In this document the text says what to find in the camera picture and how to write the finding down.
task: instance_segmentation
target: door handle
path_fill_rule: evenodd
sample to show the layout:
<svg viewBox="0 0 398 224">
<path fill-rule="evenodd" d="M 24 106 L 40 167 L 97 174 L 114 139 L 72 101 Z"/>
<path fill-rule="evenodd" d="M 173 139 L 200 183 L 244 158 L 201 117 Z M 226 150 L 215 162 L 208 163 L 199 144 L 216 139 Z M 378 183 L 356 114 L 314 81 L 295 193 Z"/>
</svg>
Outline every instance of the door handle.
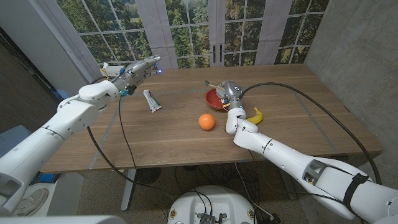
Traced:
<svg viewBox="0 0 398 224">
<path fill-rule="evenodd" d="M 223 60 L 223 45 L 220 44 L 220 63 Z"/>
<path fill-rule="evenodd" d="M 216 63 L 216 45 L 213 45 L 213 52 L 209 53 L 213 53 L 213 63 Z"/>
</svg>

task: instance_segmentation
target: toothpaste tube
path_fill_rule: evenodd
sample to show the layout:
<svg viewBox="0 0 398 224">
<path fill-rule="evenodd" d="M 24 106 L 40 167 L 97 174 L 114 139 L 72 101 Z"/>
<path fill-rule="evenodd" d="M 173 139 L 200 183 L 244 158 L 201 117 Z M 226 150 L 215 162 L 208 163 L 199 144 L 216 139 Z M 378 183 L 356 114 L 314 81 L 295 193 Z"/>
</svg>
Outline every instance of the toothpaste tube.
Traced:
<svg viewBox="0 0 398 224">
<path fill-rule="evenodd" d="M 154 96 L 152 96 L 149 90 L 144 90 L 144 96 L 148 101 L 152 113 L 162 108 L 162 106 L 155 100 Z"/>
</svg>

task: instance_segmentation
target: wooden table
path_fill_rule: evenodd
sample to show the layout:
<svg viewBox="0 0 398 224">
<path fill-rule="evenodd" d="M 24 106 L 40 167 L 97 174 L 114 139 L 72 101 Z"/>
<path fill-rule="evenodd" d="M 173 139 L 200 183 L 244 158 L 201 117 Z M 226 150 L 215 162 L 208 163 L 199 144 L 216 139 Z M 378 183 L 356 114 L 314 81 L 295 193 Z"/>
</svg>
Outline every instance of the wooden table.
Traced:
<svg viewBox="0 0 398 224">
<path fill-rule="evenodd" d="M 252 161 L 248 150 L 233 143 L 225 132 L 227 115 L 207 105 L 205 80 L 217 84 L 231 80 L 246 88 L 260 82 L 281 82 L 298 88 L 333 113 L 365 145 L 370 153 L 382 150 L 376 139 L 343 106 L 305 65 L 194 68 L 166 70 L 150 77 L 125 98 L 122 120 L 138 168 Z M 142 91 L 148 89 L 162 105 L 151 113 Z M 362 153 L 356 143 L 331 118 L 310 101 L 280 86 L 258 87 L 243 98 L 247 116 L 254 107 L 264 118 L 259 132 L 302 153 L 314 156 Z M 91 125 L 97 142 L 109 160 L 120 169 L 133 168 L 118 117 L 112 103 Z M 203 113 L 216 124 L 204 131 L 198 125 Z M 253 153 L 255 160 L 264 158 Z M 98 154 L 87 131 L 70 138 L 41 169 L 46 173 L 110 169 Z"/>
</svg>

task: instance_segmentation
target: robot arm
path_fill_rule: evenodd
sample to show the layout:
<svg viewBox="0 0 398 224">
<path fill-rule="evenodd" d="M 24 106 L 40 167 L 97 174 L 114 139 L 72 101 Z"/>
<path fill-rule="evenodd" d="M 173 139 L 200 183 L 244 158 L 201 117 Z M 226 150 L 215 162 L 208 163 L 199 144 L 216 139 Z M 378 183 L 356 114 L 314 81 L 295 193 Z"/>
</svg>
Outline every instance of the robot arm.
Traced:
<svg viewBox="0 0 398 224">
<path fill-rule="evenodd" d="M 234 134 L 234 143 L 257 152 L 290 174 L 307 192 L 335 198 L 314 196 L 321 204 L 343 218 L 355 215 L 369 223 L 398 214 L 398 190 L 375 184 L 361 170 L 334 159 L 313 157 L 258 133 L 258 127 L 246 121 L 240 99 L 240 87 L 222 83 L 218 96 L 230 104 L 225 130 Z"/>
<path fill-rule="evenodd" d="M 93 124 L 109 102 L 132 95 L 146 78 L 156 73 L 159 56 L 130 64 L 114 80 L 83 86 L 79 93 L 63 100 L 57 113 L 0 158 L 0 216 L 13 213 L 31 178 L 72 135 Z"/>
</svg>

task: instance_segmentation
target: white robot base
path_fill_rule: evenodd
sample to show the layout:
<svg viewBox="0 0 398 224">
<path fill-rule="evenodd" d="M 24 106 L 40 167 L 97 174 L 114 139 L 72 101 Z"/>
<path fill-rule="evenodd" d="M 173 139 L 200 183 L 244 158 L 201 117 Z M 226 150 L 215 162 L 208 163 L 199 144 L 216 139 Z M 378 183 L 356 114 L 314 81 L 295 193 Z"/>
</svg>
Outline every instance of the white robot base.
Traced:
<svg viewBox="0 0 398 224">
<path fill-rule="evenodd" d="M 254 209 L 249 201 L 237 192 L 218 185 L 197 187 L 187 192 L 171 206 L 168 224 L 187 223 L 253 223 Z"/>
</svg>

